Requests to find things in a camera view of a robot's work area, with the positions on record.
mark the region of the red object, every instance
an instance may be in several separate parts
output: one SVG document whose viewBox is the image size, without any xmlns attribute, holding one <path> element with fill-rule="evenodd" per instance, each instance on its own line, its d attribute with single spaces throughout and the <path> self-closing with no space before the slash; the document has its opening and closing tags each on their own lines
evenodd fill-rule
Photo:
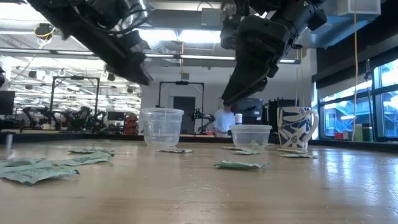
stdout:
<svg viewBox="0 0 398 224">
<path fill-rule="evenodd" d="M 138 118 L 136 115 L 128 116 L 124 122 L 124 134 L 138 134 Z"/>
<path fill-rule="evenodd" d="M 343 133 L 335 133 L 335 139 L 343 139 Z"/>
</svg>

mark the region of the white bottle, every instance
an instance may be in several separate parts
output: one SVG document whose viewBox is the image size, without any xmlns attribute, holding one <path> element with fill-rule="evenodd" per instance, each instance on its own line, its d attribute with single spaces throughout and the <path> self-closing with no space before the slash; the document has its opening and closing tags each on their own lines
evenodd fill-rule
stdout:
<svg viewBox="0 0 398 224">
<path fill-rule="evenodd" d="M 242 124 L 242 114 L 235 114 L 235 125 Z"/>
</svg>

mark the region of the mug handle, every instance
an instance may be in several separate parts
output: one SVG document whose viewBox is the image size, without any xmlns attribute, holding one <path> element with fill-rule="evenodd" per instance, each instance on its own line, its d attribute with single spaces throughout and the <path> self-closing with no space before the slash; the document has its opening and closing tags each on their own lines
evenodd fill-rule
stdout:
<svg viewBox="0 0 398 224">
<path fill-rule="evenodd" d="M 318 124 L 319 124 L 318 112 L 316 112 L 315 110 L 310 110 L 310 111 L 304 112 L 303 115 L 304 115 L 304 117 L 306 117 L 309 114 L 313 114 L 313 123 L 312 123 L 312 127 L 311 127 L 310 132 L 306 136 L 304 136 L 303 142 L 308 142 L 310 140 L 310 138 L 312 137 L 312 134 L 318 128 Z"/>
</svg>

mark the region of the crumpled banknote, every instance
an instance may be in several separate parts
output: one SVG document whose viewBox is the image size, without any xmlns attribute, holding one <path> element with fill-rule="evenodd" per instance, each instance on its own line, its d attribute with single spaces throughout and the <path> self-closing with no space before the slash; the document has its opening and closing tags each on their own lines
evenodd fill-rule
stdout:
<svg viewBox="0 0 398 224">
<path fill-rule="evenodd" d="M 215 167 L 220 169 L 261 169 L 267 166 L 268 163 L 256 164 L 236 161 L 219 161 L 215 164 Z"/>
<path fill-rule="evenodd" d="M 190 153 L 191 149 L 161 149 L 158 152 Z"/>
<path fill-rule="evenodd" d="M 254 151 L 251 149 L 242 149 L 242 150 L 237 150 L 234 151 L 233 154 L 238 154 L 238 155 L 255 155 L 255 154 L 260 154 L 261 152 L 259 151 Z"/>
<path fill-rule="evenodd" d="M 73 159 L 52 161 L 56 166 L 78 166 L 83 164 L 94 164 L 96 162 L 109 162 L 111 155 L 105 152 L 94 152 L 86 156 L 78 156 Z"/>
<path fill-rule="evenodd" d="M 79 171 L 68 166 L 53 166 L 50 161 L 28 166 L 0 168 L 0 178 L 15 180 L 26 186 L 32 186 L 40 180 L 59 179 L 73 174 L 79 174 Z"/>
<path fill-rule="evenodd" d="M 108 151 L 105 149 L 72 149 L 72 150 L 68 150 L 68 152 L 80 153 L 80 154 L 91 154 L 94 152 L 104 152 L 104 153 L 108 153 L 111 156 L 114 156 L 114 150 Z"/>
<path fill-rule="evenodd" d="M 33 165 L 43 161 L 44 158 L 11 158 L 0 161 L 0 167 L 17 167 Z"/>
<path fill-rule="evenodd" d="M 252 149 L 241 149 L 238 147 L 229 147 L 229 146 L 222 146 L 222 149 L 227 149 L 227 150 L 233 150 L 233 154 L 239 154 L 239 155 L 255 155 L 255 154 L 260 154 L 261 152 L 255 151 Z"/>
<path fill-rule="evenodd" d="M 281 151 L 281 152 L 293 152 L 293 153 L 296 153 L 296 154 L 306 154 L 306 153 L 307 153 L 307 150 L 306 150 L 306 149 L 300 150 L 300 149 L 283 149 L 283 148 L 281 148 L 281 149 L 277 149 L 277 151 Z"/>
<path fill-rule="evenodd" d="M 287 157 L 287 158 L 312 158 L 318 159 L 318 156 L 308 155 L 308 154 L 294 154 L 294 153 L 285 153 L 279 155 L 280 157 Z"/>
</svg>

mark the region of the plastic container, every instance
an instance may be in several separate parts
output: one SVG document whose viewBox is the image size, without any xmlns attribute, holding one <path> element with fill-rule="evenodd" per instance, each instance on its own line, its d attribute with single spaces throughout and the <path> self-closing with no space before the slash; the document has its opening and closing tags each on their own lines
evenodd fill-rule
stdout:
<svg viewBox="0 0 398 224">
<path fill-rule="evenodd" d="M 269 125 L 234 125 L 231 126 L 232 140 L 238 148 L 264 149 L 271 129 Z"/>
<path fill-rule="evenodd" d="M 184 111 L 168 108 L 141 109 L 144 140 L 148 146 L 175 146 L 180 139 Z"/>
</svg>

